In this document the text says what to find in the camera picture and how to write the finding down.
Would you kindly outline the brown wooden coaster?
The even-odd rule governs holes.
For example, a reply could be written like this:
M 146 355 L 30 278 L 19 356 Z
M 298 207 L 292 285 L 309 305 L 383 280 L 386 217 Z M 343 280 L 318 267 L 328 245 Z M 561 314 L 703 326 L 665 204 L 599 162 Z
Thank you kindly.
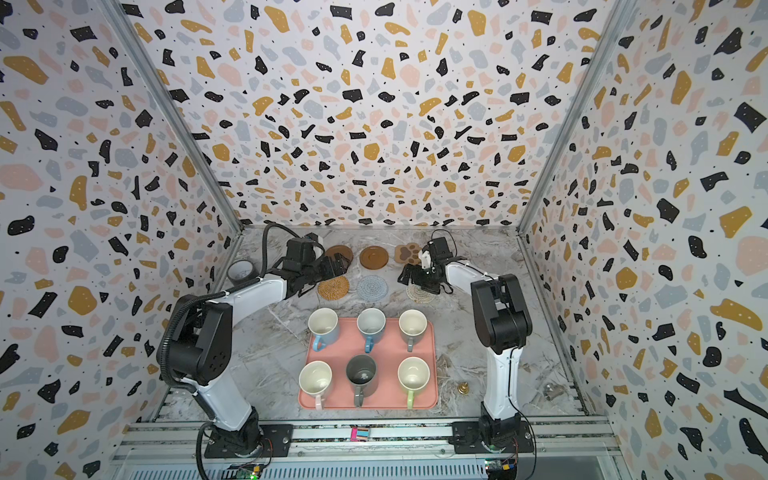
M 327 248 L 325 254 L 331 259 L 335 259 L 336 255 L 341 255 L 349 263 L 351 263 L 354 259 L 354 253 L 352 249 L 349 246 L 343 244 L 337 244 Z
M 384 247 L 372 245 L 365 247 L 359 254 L 362 267 L 368 270 L 379 270 L 387 265 L 389 254 Z

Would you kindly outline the paw print wooden coaster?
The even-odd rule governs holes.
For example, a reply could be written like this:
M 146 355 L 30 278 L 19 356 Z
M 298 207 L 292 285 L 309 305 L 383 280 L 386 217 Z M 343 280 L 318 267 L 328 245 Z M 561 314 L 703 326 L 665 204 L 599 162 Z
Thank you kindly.
M 420 265 L 421 251 L 422 246 L 417 243 L 400 244 L 395 247 L 394 260 L 398 264 Z

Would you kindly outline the beige patterned round coaster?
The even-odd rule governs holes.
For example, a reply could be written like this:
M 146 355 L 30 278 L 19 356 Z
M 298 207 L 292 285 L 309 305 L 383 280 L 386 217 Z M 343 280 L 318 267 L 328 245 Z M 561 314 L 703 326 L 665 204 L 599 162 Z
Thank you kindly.
M 406 293 L 407 296 L 417 304 L 429 304 L 436 298 L 435 294 L 424 291 L 415 284 L 410 284 L 406 289 Z

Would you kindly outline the woven rattan coaster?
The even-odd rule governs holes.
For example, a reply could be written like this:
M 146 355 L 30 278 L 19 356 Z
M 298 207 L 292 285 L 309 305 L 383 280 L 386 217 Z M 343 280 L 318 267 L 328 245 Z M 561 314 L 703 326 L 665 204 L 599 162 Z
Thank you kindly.
M 345 276 L 339 276 L 323 281 L 318 286 L 318 294 L 329 301 L 340 300 L 345 297 L 350 289 L 350 284 Z

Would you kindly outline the white mug grey handle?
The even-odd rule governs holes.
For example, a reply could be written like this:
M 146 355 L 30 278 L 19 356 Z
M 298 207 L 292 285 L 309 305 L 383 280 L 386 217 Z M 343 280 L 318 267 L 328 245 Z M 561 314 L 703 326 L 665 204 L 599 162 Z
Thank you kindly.
M 426 315 L 420 310 L 409 309 L 400 315 L 398 326 L 408 352 L 412 352 L 414 346 L 422 340 L 428 325 Z

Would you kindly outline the light blue mug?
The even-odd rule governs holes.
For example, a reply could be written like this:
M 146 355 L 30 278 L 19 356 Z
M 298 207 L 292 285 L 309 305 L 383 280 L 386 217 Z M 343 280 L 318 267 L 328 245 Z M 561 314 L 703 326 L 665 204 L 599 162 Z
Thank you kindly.
M 370 354 L 375 345 L 383 338 L 387 317 L 383 311 L 377 308 L 367 308 L 357 317 L 357 328 L 364 337 L 364 351 Z

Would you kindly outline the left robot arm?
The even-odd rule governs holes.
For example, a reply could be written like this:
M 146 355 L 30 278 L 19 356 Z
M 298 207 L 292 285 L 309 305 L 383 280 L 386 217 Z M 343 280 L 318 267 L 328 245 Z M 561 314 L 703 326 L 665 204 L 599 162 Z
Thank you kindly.
M 302 295 L 323 281 L 344 275 L 351 257 L 327 254 L 315 234 L 295 233 L 274 264 L 229 290 L 185 295 L 173 308 L 156 352 L 161 379 L 192 394 L 207 415 L 215 447 L 237 457 L 252 457 L 265 446 L 258 413 L 239 392 L 228 371 L 234 326 L 272 304 Z

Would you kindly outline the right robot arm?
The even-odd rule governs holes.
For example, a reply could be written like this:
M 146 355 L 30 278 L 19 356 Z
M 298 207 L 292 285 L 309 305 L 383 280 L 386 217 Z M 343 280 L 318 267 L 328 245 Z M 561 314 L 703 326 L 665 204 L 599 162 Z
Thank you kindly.
M 444 237 L 404 265 L 398 282 L 438 295 L 461 290 L 471 296 L 475 332 L 487 353 L 487 384 L 477 420 L 452 424 L 449 443 L 458 453 L 512 452 L 533 438 L 518 401 L 520 361 L 533 325 L 516 275 L 485 272 L 452 251 Z

